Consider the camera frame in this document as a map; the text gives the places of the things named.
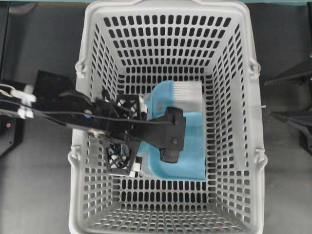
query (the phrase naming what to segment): cable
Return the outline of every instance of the cable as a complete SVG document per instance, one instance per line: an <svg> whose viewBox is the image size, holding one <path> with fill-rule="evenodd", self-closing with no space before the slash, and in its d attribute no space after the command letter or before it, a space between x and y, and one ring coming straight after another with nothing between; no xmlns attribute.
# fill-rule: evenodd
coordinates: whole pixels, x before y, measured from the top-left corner
<svg viewBox="0 0 312 234"><path fill-rule="evenodd" d="M143 124L169 124L169 125L173 125L173 123L169 122L169 121L161 121L161 122L154 122L154 121L143 121L143 120L136 120L136 119L124 119L124 118L111 118L111 117L104 117L104 116L97 116L97 115L90 115L90 114L85 114L82 112L72 112L72 111L39 111L33 107L30 107L28 105L22 104L22 103L18 103L15 101L10 101L10 100L4 100L4 99L0 99L0 102L6 102L6 103L10 103L10 104L14 104L14 105L18 105L18 106L24 106L27 107L29 109L31 109L34 112L38 112L38 113L42 113L42 114L46 114L46 115L81 115L81 116L90 116L90 117L94 117L94 118L99 118L99 119L105 119L105 120L111 120L111 121L116 121L116 122L130 122L130 123L143 123Z"/></svg>

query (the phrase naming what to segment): black stand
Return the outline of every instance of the black stand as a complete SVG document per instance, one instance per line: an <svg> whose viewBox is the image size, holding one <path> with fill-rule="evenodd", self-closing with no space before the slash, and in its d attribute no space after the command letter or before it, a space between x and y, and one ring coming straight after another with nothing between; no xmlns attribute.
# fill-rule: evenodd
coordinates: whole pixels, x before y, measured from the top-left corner
<svg viewBox="0 0 312 234"><path fill-rule="evenodd" d="M266 84L307 84L310 87L312 96L312 58L310 57L273 79L268 80ZM312 154L311 109L299 112L271 112L271 116L300 130L307 139L306 149Z"/></svg>
<svg viewBox="0 0 312 234"><path fill-rule="evenodd" d="M9 2L0 2L0 81L3 78L2 68L9 7ZM22 119L0 115L0 158L21 143L23 124Z"/></svg>

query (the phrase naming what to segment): gray floor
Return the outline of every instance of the gray floor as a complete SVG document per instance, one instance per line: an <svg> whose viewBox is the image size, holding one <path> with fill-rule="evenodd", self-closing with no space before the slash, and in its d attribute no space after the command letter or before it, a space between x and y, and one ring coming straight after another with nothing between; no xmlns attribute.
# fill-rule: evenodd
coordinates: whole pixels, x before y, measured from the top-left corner
<svg viewBox="0 0 312 234"><path fill-rule="evenodd" d="M305 59L311 51L307 7L249 5L261 83ZM2 77L33 82L37 69L75 79L85 4L13 5ZM301 134L272 119L270 110L311 106L306 86L262 86L265 234L311 233L312 156ZM71 130L27 120L23 143L0 160L0 233L67 234Z"/></svg>

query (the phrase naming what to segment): perforated basket wall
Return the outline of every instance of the perforated basket wall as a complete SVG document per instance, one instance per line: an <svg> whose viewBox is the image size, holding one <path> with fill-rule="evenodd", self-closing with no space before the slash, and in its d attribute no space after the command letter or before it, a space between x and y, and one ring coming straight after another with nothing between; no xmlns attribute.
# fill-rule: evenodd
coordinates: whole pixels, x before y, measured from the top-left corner
<svg viewBox="0 0 312 234"><path fill-rule="evenodd" d="M110 176L102 142L73 131L72 233L261 233L262 117L248 9L238 2L103 1L88 6L77 90L100 98L201 80L206 182Z"/></svg>

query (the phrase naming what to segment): white bristles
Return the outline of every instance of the white bristles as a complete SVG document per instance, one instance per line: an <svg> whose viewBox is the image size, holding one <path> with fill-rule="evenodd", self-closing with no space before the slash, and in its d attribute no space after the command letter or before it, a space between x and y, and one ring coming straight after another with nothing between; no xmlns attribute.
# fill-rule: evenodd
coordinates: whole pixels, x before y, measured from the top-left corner
<svg viewBox="0 0 312 234"><path fill-rule="evenodd" d="M174 82L174 106L184 112L202 112L202 90L200 81Z"/></svg>

